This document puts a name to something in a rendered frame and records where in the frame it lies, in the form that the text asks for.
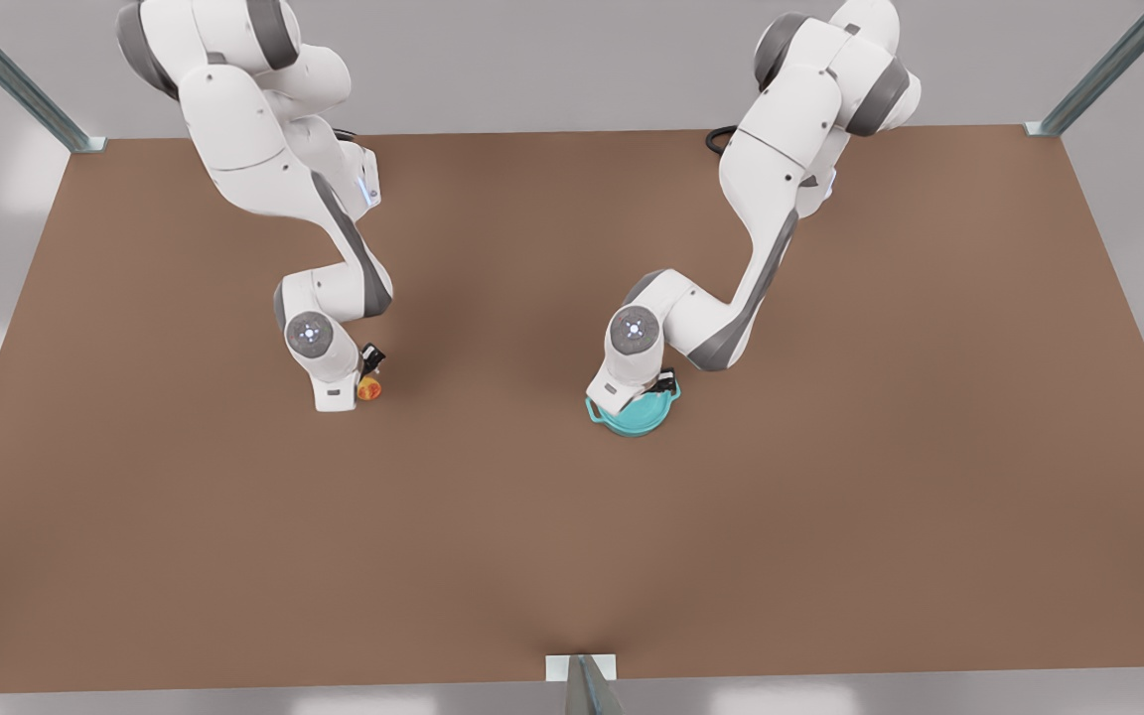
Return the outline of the teal pot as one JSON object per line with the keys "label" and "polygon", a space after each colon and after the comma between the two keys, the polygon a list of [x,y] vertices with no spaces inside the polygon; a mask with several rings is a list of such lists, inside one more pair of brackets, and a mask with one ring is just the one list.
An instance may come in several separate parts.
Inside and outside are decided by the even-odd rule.
{"label": "teal pot", "polygon": [[618,415],[610,415],[596,406],[591,398],[586,397],[585,404],[587,413],[594,424],[607,426],[610,431],[627,438],[639,438],[662,426],[662,422],[670,415],[672,403],[681,397],[680,394],[659,394],[653,389],[641,394],[635,402],[630,402]]}

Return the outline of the silver frame post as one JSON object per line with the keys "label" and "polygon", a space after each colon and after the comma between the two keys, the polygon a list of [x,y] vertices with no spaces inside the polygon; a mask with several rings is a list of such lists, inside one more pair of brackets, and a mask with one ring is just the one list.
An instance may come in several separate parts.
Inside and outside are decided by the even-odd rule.
{"label": "silver frame post", "polygon": [[0,49],[0,87],[17,101],[19,108],[35,118],[70,153],[94,154],[108,146],[105,137],[81,130],[66,113],[8,55]]}
{"label": "silver frame post", "polygon": [[563,715],[623,715],[613,691],[615,654],[553,654],[545,657],[546,682],[566,684]]}
{"label": "silver frame post", "polygon": [[1144,54],[1144,13],[1040,121],[1023,124],[1028,137],[1060,137]]}

